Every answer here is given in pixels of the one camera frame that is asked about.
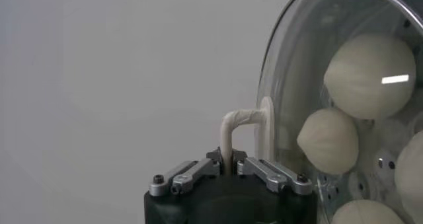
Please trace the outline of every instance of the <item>white disc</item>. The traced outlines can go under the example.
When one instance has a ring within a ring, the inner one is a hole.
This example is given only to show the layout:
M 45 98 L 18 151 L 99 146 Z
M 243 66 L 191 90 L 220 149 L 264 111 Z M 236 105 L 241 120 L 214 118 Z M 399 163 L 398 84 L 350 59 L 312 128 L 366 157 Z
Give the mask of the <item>white disc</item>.
M 389 207 L 371 200 L 354 200 L 339 208 L 332 224 L 404 224 Z
M 410 99 L 416 64 L 401 40 L 366 34 L 345 43 L 332 58 L 324 82 L 335 104 L 360 119 L 386 118 Z
M 399 155 L 395 184 L 404 209 L 416 224 L 423 224 L 423 131 Z
M 358 136 L 351 118 L 335 109 L 310 115 L 297 138 L 310 162 L 322 172 L 343 174 L 357 161 Z

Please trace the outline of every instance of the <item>black knob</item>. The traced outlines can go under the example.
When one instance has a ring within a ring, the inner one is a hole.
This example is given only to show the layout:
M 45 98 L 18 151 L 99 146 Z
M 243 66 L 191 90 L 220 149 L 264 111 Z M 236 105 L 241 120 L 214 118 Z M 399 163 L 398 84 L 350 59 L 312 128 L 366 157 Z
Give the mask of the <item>black knob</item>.
M 155 175 L 153 178 L 153 183 L 155 184 L 162 184 L 165 181 L 165 177 L 163 177 L 163 175 Z
M 298 174 L 297 175 L 297 181 L 298 182 L 307 182 L 308 181 L 308 179 L 307 179 L 307 177 L 304 175 L 304 174 Z

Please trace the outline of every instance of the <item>screw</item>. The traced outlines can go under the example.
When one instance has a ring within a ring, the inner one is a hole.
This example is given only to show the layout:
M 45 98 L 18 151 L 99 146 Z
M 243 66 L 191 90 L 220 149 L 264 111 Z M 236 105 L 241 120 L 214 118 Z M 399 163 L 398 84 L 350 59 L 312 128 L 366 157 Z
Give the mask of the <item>screw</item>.
M 177 185 L 172 186 L 172 188 L 171 188 L 171 192 L 172 192 L 172 194 L 173 194 L 174 196 L 177 196 L 177 195 L 179 195 L 179 194 L 182 192 L 182 189 L 181 189 L 181 187 L 177 184 Z
M 308 179 L 307 179 L 307 177 L 303 173 L 301 173 L 301 174 L 298 174 L 297 175 L 297 181 L 298 182 L 307 182 Z
M 163 175 L 161 174 L 155 175 L 153 177 L 154 184 L 162 184 L 164 181 L 165 181 L 165 177 L 163 177 Z

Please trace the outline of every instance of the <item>round white object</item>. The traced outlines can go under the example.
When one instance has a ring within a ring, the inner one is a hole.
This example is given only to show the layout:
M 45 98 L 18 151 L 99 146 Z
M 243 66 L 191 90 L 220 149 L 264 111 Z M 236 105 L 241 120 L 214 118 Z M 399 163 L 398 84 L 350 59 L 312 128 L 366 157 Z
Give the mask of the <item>round white object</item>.
M 416 224 L 423 224 L 423 131 L 399 155 L 395 184 L 404 209 Z
M 372 200 L 354 200 L 339 208 L 332 224 L 404 224 L 389 207 Z
M 324 82 L 334 103 L 360 119 L 386 118 L 410 99 L 416 64 L 405 42 L 365 34 L 345 43 L 330 61 Z
M 358 135 L 351 118 L 336 109 L 321 109 L 305 121 L 297 138 L 310 162 L 328 174 L 348 172 L 357 161 Z

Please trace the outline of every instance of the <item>metal bracket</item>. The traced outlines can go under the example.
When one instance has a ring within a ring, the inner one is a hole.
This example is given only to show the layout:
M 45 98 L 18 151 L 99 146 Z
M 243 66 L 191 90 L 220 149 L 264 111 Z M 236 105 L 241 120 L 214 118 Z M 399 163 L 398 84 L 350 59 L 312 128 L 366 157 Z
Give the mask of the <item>metal bracket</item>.
M 164 196 L 169 192 L 170 183 L 173 178 L 182 172 L 194 166 L 196 161 L 184 161 L 174 169 L 168 171 L 164 176 L 156 175 L 153 181 L 150 182 L 149 193 L 151 196 Z
M 205 158 L 186 172 L 173 178 L 171 192 L 174 195 L 185 194 L 194 188 L 194 183 L 204 175 L 220 175 L 220 163 Z
M 244 163 L 238 162 L 238 174 L 254 174 L 266 183 L 267 189 L 281 192 L 285 186 L 290 186 L 299 195 L 309 195 L 313 191 L 311 181 L 302 174 L 296 174 L 279 163 L 257 160 L 247 157 Z

